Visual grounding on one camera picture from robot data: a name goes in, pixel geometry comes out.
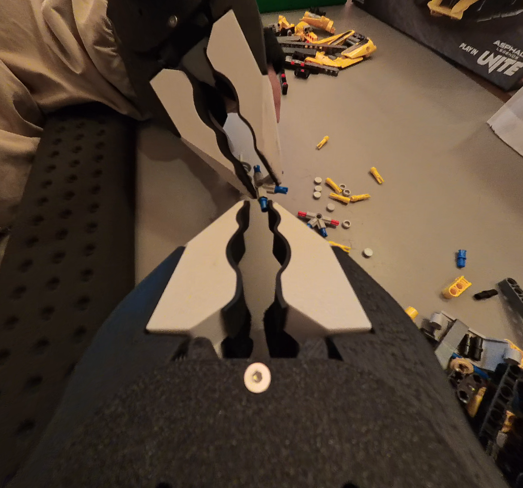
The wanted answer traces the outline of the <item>white instruction booklet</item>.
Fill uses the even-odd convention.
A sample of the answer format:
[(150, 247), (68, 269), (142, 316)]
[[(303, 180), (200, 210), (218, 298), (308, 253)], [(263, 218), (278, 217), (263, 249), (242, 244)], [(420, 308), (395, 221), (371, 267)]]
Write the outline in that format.
[(487, 120), (494, 134), (522, 156), (522, 88)]

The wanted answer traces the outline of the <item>pile of toy bricks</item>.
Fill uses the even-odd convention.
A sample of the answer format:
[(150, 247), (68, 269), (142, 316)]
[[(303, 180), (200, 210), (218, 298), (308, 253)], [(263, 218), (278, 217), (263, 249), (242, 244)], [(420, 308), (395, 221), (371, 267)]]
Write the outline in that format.
[(422, 319), (405, 310), (431, 344), (454, 395), (487, 454), (522, 484), (522, 351), (482, 336), (444, 311)]

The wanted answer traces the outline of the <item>person's left hand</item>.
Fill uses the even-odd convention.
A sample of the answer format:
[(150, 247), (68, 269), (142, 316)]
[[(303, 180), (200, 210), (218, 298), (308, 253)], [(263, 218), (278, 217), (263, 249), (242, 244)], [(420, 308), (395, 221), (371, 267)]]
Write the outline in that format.
[(281, 97), (282, 89), (280, 85), (280, 79), (277, 72), (272, 67), (268, 67), (268, 77), (271, 83), (273, 103), (276, 112), (277, 123), (280, 121), (280, 109), (281, 109)]

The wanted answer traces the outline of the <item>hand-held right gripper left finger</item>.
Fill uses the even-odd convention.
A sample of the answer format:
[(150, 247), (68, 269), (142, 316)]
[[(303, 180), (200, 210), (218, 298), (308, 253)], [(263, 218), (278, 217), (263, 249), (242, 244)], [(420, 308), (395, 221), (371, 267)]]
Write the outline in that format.
[(249, 200), (239, 201), (186, 243), (147, 322), (148, 333), (206, 338), (227, 358), (251, 356), (251, 314), (239, 269), (250, 211)]

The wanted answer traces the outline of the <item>yellow holed toy brick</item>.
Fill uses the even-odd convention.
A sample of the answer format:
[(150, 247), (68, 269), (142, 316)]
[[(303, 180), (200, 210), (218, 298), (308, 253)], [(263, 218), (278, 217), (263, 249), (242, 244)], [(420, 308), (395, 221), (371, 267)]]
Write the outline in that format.
[(465, 276), (461, 275), (441, 290), (441, 296), (451, 300), (459, 297), (471, 286), (472, 283), (468, 281)]

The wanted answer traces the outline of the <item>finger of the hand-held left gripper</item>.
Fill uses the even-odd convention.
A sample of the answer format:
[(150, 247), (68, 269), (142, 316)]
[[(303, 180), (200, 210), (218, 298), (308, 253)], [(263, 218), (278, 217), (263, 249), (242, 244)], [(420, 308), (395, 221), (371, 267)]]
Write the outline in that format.
[(256, 197), (228, 137), (206, 106), (201, 83), (177, 69), (163, 69), (150, 82), (183, 143), (241, 193)]
[(213, 70), (231, 86), (239, 116), (251, 131), (254, 150), (267, 174), (280, 185), (283, 168), (271, 80), (262, 73), (233, 9), (213, 24), (206, 56)]

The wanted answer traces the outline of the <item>grey desk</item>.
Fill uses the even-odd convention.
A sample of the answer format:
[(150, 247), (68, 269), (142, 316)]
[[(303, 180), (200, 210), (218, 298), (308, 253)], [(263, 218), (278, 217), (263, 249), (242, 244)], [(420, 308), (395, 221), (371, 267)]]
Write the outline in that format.
[[(321, 213), (339, 221), (325, 241), (351, 247), (343, 256), (368, 273), (403, 309), (422, 319), (444, 311), (482, 336), (522, 348), (522, 319), (504, 297), (475, 301), (513, 278), (522, 286), (522, 157), (501, 141), (487, 120), (503, 101), (405, 35), (355, 7), (333, 9), (342, 29), (375, 40), (369, 60), (337, 78), (290, 80), (282, 98), (279, 134), (286, 196), (270, 196), (297, 217)], [(329, 136), (320, 150), (317, 144)], [(384, 179), (370, 175), (376, 167)], [(322, 196), (313, 199), (315, 177)], [(329, 198), (325, 179), (369, 200), (344, 204)], [(326, 210), (333, 203), (334, 212)], [(274, 300), (280, 264), (272, 254), (267, 213), (251, 203), (241, 269), (252, 313), (255, 352), (263, 314)], [(306, 220), (297, 217), (306, 224)], [(351, 228), (342, 228), (349, 220)], [(373, 250), (371, 258), (362, 251)], [(455, 253), (467, 250), (458, 269)], [(472, 283), (451, 300), (441, 290), (459, 276)]]

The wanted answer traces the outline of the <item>yellow toy car section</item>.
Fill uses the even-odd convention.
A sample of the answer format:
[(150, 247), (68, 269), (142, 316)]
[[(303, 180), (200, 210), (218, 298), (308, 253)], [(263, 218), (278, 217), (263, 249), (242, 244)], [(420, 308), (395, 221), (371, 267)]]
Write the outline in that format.
[(286, 71), (304, 80), (319, 74), (337, 77), (376, 52), (374, 42), (353, 29), (336, 33), (334, 21), (319, 7), (306, 10), (298, 23), (280, 14), (264, 30), (275, 37), (284, 56), (278, 71), (282, 95), (287, 95), (289, 88)]

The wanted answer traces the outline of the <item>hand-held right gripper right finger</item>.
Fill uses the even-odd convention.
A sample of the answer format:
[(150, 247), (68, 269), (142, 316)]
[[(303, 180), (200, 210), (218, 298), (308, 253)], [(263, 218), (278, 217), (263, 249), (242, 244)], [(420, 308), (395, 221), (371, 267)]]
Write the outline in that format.
[(275, 202), (267, 217), (280, 264), (274, 300), (264, 314), (272, 358), (294, 358), (308, 341), (367, 334), (371, 321), (341, 264), (347, 254)]

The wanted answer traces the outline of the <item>long dark grey beam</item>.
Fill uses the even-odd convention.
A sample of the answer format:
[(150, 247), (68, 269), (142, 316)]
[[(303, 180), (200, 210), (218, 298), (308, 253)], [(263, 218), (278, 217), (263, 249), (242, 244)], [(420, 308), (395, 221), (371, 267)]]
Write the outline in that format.
[(500, 294), (510, 309), (522, 319), (522, 287), (513, 278), (505, 278), (497, 284)]

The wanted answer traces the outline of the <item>dark toy car box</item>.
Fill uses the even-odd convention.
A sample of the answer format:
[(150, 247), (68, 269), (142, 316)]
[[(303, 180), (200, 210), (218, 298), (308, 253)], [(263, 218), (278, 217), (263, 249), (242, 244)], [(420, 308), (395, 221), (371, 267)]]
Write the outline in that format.
[(510, 92), (522, 86), (522, 0), (352, 0)]

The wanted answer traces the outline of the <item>grey toy angle connector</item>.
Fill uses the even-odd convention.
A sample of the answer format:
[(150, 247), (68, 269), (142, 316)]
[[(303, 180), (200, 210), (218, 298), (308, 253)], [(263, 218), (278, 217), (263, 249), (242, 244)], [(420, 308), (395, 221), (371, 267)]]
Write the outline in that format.
[(316, 229), (318, 233), (326, 238), (328, 236), (328, 228), (336, 228), (339, 226), (339, 221), (327, 217), (321, 213), (310, 211), (298, 211), (297, 217), (306, 220), (306, 224), (310, 229)]
[(239, 161), (254, 185), (258, 202), (268, 201), (271, 195), (287, 195), (288, 187), (277, 184), (270, 175), (264, 175), (260, 165), (251, 165), (242, 156)]

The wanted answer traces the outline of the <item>person's left forearm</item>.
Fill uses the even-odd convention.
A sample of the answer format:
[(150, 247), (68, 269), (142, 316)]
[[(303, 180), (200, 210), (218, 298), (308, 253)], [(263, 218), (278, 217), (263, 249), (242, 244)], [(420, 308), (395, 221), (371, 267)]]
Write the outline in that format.
[(100, 102), (142, 120), (108, 0), (1, 0), (1, 129), (31, 135), (45, 114)]

